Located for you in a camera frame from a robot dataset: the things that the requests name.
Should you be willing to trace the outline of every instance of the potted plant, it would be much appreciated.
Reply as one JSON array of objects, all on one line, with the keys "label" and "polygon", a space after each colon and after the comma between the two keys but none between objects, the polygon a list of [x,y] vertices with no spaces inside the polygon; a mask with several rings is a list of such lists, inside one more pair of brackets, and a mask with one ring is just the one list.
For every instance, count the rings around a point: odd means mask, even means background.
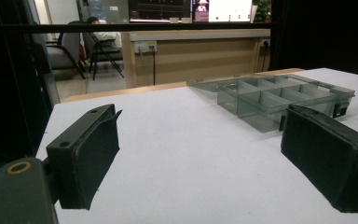
[{"label": "potted plant", "polygon": [[271,22],[270,0],[254,0],[253,5],[257,6],[254,22]]}]

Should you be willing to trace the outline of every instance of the white table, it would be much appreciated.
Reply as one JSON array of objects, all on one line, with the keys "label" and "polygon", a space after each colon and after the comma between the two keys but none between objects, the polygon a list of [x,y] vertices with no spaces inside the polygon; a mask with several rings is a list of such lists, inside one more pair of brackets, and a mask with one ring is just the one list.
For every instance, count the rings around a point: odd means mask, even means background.
[{"label": "white table", "polygon": [[[337,120],[358,131],[358,76],[329,69],[295,74],[355,90]],[[60,223],[358,223],[341,214],[281,153],[282,133],[260,133],[217,105],[215,93],[183,87],[54,107],[37,157],[90,109],[122,109],[118,152],[89,211]]]}]

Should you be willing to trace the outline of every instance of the power outlet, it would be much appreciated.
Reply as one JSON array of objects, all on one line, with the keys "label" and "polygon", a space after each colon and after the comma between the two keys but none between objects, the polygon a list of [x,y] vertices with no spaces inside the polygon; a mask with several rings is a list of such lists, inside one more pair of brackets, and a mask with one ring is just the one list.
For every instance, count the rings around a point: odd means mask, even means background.
[{"label": "power outlet", "polygon": [[261,38],[260,40],[260,47],[271,46],[271,39],[269,38]]},{"label": "power outlet", "polygon": [[135,53],[157,51],[156,40],[135,41],[133,46],[135,47]]}]

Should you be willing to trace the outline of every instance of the floor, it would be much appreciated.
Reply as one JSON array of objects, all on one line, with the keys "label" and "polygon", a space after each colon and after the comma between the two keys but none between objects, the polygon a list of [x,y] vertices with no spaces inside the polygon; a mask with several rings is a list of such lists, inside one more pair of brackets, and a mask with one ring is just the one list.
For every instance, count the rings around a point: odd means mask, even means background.
[{"label": "floor", "polygon": [[123,63],[117,62],[117,64],[120,66],[124,78],[111,63],[98,63],[95,80],[92,80],[92,73],[89,73],[88,67],[85,67],[86,79],[83,79],[75,69],[54,71],[60,100],[63,101],[72,95],[126,89]]}]

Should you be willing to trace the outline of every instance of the seated person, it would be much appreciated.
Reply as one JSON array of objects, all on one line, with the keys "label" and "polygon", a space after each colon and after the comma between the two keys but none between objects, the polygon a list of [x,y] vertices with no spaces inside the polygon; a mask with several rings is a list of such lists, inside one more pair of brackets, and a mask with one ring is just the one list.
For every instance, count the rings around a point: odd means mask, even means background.
[{"label": "seated person", "polygon": [[[101,24],[100,20],[98,20],[96,17],[89,17],[86,21],[86,23],[89,24]],[[106,40],[106,39],[114,39],[115,40],[115,46],[121,48],[121,35],[120,32],[94,32],[95,36],[99,40]]]}]

